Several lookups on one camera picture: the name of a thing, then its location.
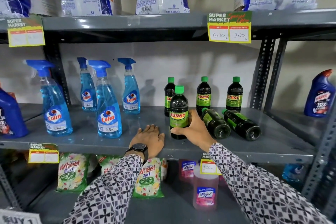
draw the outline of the green bottle cap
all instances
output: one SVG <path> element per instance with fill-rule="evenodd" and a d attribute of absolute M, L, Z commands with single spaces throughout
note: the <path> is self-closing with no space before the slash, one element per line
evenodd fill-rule
<path fill-rule="evenodd" d="M 184 86 L 177 85 L 175 86 L 175 94 L 183 94 L 184 93 Z"/>
<path fill-rule="evenodd" d="M 202 76 L 201 82 L 207 82 L 207 81 L 208 81 L 208 77 L 207 76 Z"/>
<path fill-rule="evenodd" d="M 239 76 L 234 76 L 232 81 L 233 82 L 240 82 L 240 77 Z"/>

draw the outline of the black and white patterned shirt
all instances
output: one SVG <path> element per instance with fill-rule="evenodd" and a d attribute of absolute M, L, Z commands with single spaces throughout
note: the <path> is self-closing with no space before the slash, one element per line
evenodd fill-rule
<path fill-rule="evenodd" d="M 266 170 L 245 163 L 220 143 L 210 147 L 209 155 L 252 223 L 332 224 L 295 189 Z M 141 167 L 138 155 L 122 158 L 80 194 L 64 223 L 123 224 Z"/>

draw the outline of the watch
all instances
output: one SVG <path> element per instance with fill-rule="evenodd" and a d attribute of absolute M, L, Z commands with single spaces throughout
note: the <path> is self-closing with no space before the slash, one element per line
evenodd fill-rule
<path fill-rule="evenodd" d="M 136 144 L 133 144 L 131 146 L 131 148 L 129 148 L 126 152 L 131 151 L 131 150 L 143 153 L 143 155 L 145 156 L 145 159 L 144 159 L 142 165 L 144 165 L 147 162 L 147 160 L 148 160 L 148 147 L 147 147 L 147 145 L 145 145 L 143 143 L 136 143 Z"/>

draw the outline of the shelf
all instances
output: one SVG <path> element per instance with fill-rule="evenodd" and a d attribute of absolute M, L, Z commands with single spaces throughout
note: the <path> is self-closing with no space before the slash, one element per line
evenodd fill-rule
<path fill-rule="evenodd" d="M 24 121 L 28 121 L 36 116 L 39 116 L 43 112 L 42 104 L 23 104 L 19 103 L 21 114 Z"/>
<path fill-rule="evenodd" d="M 169 164 L 178 166 L 177 162 Z M 219 187 L 218 205 L 214 212 L 202 212 L 192 205 L 193 187 L 180 182 L 177 171 L 172 173 L 168 167 L 168 177 L 162 183 L 164 198 L 138 199 L 132 198 L 127 210 L 125 223 L 127 224 L 247 224 L 235 198 L 227 187 Z M 44 224 L 59 224 L 68 217 L 78 194 L 55 192 L 56 183 L 49 187 L 36 201 L 31 204 L 30 212 L 40 214 Z"/>
<path fill-rule="evenodd" d="M 214 108 L 219 113 L 222 108 Z M 260 125 L 262 136 L 249 142 L 239 137 L 234 131 L 220 140 L 227 149 L 247 162 L 258 163 L 312 163 L 314 147 L 289 132 L 276 121 L 259 110 L 242 108 L 242 114 Z M 131 139 L 139 127 L 155 124 L 160 133 L 166 135 L 165 146 L 159 157 L 167 159 L 199 159 L 202 153 L 197 146 L 187 139 L 175 140 L 170 137 L 169 117 L 164 116 L 164 107 L 141 108 L 139 115 L 127 115 L 122 112 L 123 133 L 120 138 L 106 139 L 99 137 L 95 113 L 85 113 L 80 106 L 70 106 L 73 133 L 64 137 L 47 134 L 43 116 L 40 115 L 26 122 L 30 134 L 23 138 L 0 140 L 0 148 L 29 148 L 29 142 L 54 143 L 61 152 L 92 154 L 124 154 Z"/>
<path fill-rule="evenodd" d="M 301 113 L 271 110 L 268 115 L 304 141 L 318 147 L 324 131 L 326 118 L 305 116 Z"/>
<path fill-rule="evenodd" d="M 59 43 L 121 43 L 208 40 L 207 14 L 42 17 L 45 35 Z M 7 32 L 0 21 L 0 32 Z M 336 9 L 259 10 L 252 39 L 335 40 Z"/>

